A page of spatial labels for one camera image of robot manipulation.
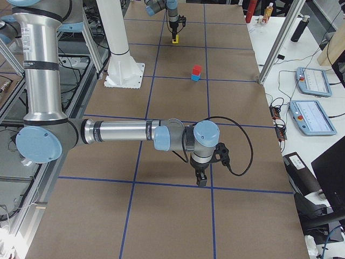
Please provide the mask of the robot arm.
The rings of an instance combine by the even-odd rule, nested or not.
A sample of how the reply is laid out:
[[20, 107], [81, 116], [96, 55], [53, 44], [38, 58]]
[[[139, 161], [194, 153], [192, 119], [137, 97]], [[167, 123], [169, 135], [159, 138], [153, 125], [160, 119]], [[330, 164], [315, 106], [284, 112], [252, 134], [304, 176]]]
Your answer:
[[57, 31], [63, 25], [84, 28], [82, 1], [12, 1], [20, 24], [28, 96], [24, 127], [16, 136], [20, 154], [35, 163], [58, 159], [80, 144], [114, 140], [152, 141], [161, 151], [183, 151], [205, 186], [205, 169], [217, 161], [218, 126], [203, 120], [184, 126], [177, 119], [94, 121], [70, 119], [62, 110]]
[[180, 16], [178, 14], [178, 1], [176, 0], [145, 0], [144, 1], [146, 5], [146, 12], [149, 16], [153, 16], [154, 14], [165, 10], [168, 13], [168, 21], [169, 26], [171, 28], [171, 34], [172, 34], [172, 42], [177, 43], [178, 42], [178, 24], [180, 20]]

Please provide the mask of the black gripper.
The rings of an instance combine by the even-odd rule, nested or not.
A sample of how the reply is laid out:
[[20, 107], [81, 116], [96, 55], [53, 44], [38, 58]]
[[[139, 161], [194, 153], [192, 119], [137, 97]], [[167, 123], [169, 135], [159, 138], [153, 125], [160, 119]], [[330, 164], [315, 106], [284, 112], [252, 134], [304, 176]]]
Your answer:
[[205, 170], [208, 168], [209, 163], [199, 163], [194, 159], [191, 159], [190, 164], [195, 170], [196, 185], [199, 187], [205, 187], [207, 184], [207, 176], [205, 175]]
[[177, 33], [178, 21], [169, 21], [169, 27], [172, 31], [172, 40], [178, 40], [178, 33]]

